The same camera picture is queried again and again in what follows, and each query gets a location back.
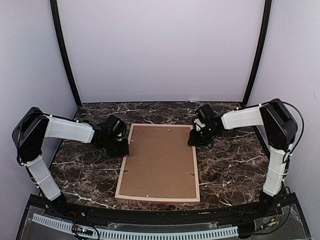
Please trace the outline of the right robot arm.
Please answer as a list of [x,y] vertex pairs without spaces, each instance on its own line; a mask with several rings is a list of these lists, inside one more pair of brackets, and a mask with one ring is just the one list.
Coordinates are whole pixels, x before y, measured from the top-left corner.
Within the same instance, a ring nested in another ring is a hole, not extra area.
[[298,123],[287,107],[293,105],[278,98],[253,106],[237,107],[218,115],[209,104],[198,108],[192,121],[188,145],[213,147],[214,139],[223,132],[253,126],[262,126],[270,150],[268,171],[263,193],[277,195],[288,173],[290,156],[301,138]]

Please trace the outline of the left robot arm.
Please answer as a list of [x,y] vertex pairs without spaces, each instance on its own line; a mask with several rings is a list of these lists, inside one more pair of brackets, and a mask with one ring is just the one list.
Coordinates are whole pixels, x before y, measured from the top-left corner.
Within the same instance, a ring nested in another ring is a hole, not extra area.
[[45,113],[33,106],[16,125],[11,137],[17,163],[26,168],[33,184],[52,202],[51,210],[58,217],[67,218],[71,208],[62,200],[64,195],[44,160],[46,142],[55,143],[54,150],[63,141],[74,141],[103,149],[108,156],[124,157],[129,154],[126,132],[126,123],[112,114],[105,121],[94,124]]

